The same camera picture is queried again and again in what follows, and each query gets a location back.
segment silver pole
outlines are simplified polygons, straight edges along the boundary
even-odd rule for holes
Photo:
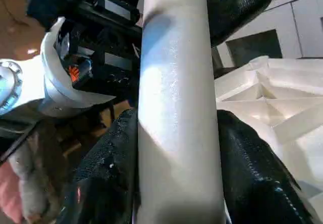
[[[206,0],[145,0],[139,224],[223,223]]]

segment cabinet door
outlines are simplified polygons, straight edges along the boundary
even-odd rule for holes
[[[261,55],[302,56],[291,4],[266,11],[218,46],[224,67],[242,66]]]
[[[292,3],[304,57],[323,57],[323,0]]]

